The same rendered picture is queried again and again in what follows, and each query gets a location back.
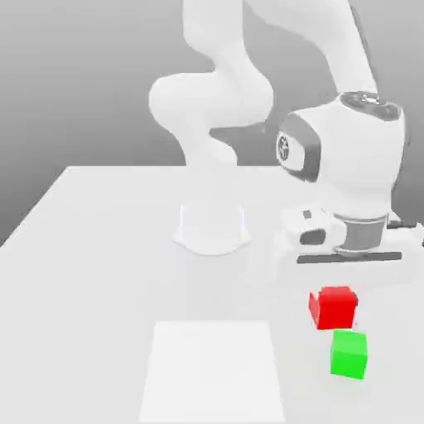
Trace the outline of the small red cube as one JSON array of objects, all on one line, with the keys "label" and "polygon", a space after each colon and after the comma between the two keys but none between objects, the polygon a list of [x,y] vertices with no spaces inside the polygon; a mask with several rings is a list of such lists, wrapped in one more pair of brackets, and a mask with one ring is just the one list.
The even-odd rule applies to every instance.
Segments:
[{"label": "small red cube", "polygon": [[317,296],[309,294],[308,308],[318,330],[352,327],[358,297],[350,287],[322,287]]}]

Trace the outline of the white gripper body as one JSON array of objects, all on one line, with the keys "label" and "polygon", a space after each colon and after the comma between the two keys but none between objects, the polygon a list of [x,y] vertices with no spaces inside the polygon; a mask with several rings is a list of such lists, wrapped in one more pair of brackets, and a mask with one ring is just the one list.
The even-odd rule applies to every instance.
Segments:
[{"label": "white gripper body", "polygon": [[325,246],[295,246],[276,237],[272,277],[296,288],[378,287],[413,282],[424,270],[424,226],[390,225],[382,244],[362,257],[345,257]]}]

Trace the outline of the small green cube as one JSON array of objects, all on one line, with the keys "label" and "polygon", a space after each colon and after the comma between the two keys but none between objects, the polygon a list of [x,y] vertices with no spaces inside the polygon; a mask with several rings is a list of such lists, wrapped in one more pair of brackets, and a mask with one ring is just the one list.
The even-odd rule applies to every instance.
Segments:
[{"label": "small green cube", "polygon": [[364,379],[368,362],[365,333],[334,330],[330,347],[330,373],[346,378]]}]

